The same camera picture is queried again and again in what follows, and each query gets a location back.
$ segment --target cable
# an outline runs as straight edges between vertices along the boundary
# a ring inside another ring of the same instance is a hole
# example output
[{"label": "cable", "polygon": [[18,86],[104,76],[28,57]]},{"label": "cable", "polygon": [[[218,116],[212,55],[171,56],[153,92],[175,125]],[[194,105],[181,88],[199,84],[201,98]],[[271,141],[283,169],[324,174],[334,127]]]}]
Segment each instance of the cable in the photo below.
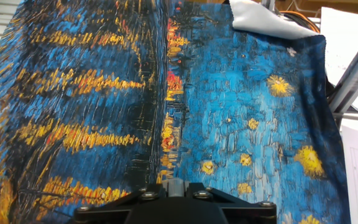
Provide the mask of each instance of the cable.
[{"label": "cable", "polygon": [[286,18],[289,18],[291,19],[292,21],[296,22],[299,26],[302,26],[304,28],[307,28],[307,29],[310,29],[311,27],[309,26],[309,24],[307,22],[305,22],[304,20],[294,16],[294,15],[291,15],[291,14],[284,14],[284,16]]},{"label": "cable", "polygon": [[284,15],[291,14],[291,15],[299,17],[300,19],[306,21],[309,24],[309,27],[310,27],[309,29],[311,29],[317,33],[320,33],[320,29],[318,28],[318,26],[313,21],[311,21],[309,18],[304,16],[303,14],[301,14],[299,12],[294,12],[294,11],[281,11],[281,13]]}]

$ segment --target screw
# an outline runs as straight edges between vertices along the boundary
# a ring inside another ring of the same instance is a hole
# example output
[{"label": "screw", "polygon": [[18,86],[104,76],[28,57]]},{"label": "screw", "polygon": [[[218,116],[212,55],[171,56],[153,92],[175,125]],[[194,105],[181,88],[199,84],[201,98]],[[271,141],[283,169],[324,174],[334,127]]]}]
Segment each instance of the screw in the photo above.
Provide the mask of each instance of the screw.
[{"label": "screw", "polygon": [[86,206],[77,208],[77,210],[78,210],[79,212],[85,212],[85,211],[88,211],[89,209],[91,209],[91,208],[90,208],[90,207],[86,207]]},{"label": "screw", "polygon": [[146,192],[142,194],[142,198],[145,200],[150,200],[156,198],[157,195],[158,194],[156,194],[155,192]]},{"label": "screw", "polygon": [[206,198],[209,198],[211,196],[211,193],[209,193],[206,190],[199,190],[196,193],[194,193],[193,196],[195,198],[199,198],[199,199],[206,199]]},{"label": "screw", "polygon": [[263,201],[263,202],[259,202],[259,206],[261,207],[272,207],[274,206],[273,202],[268,202],[268,201]]}]

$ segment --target cloth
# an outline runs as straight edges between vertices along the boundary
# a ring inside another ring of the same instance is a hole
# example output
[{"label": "cloth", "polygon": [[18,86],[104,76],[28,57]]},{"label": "cloth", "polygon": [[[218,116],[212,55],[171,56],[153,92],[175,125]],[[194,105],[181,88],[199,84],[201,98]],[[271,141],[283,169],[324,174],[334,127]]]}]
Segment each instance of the cloth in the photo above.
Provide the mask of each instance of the cloth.
[{"label": "cloth", "polygon": [[316,32],[285,21],[263,5],[251,0],[230,0],[233,28],[295,40],[318,35]]},{"label": "cloth", "polygon": [[232,20],[220,4],[23,1],[0,41],[0,223],[66,223],[172,177],[272,201],[279,223],[349,223],[324,37]]}]

